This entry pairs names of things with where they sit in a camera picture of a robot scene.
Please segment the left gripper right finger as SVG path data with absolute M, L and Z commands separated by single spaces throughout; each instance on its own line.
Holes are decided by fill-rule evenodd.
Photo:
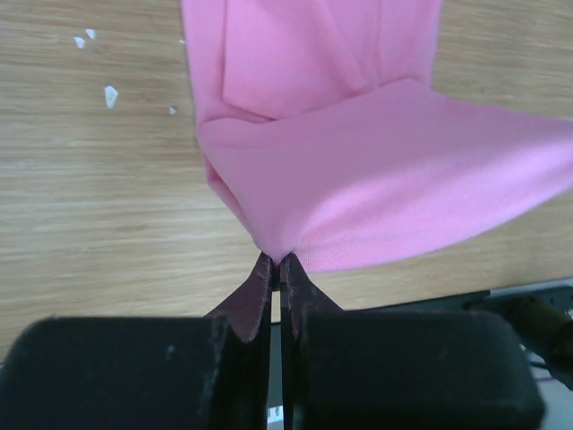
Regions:
M 545 405 L 498 315 L 340 308 L 279 265 L 287 429 L 536 429 Z

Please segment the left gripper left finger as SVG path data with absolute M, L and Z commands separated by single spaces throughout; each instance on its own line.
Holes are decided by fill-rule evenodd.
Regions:
M 263 429 L 273 263 L 202 317 L 49 317 L 1 368 L 4 429 Z

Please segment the pink t shirt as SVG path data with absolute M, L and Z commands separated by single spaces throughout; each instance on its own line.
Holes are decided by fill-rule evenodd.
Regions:
M 184 1 L 212 189 L 275 262 L 425 254 L 572 186 L 572 124 L 431 87 L 438 1 Z

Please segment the white paper scrap left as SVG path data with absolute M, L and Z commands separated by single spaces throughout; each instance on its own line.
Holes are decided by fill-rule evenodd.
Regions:
M 108 109 L 112 109 L 118 98 L 118 91 L 111 85 L 104 88 L 105 103 Z

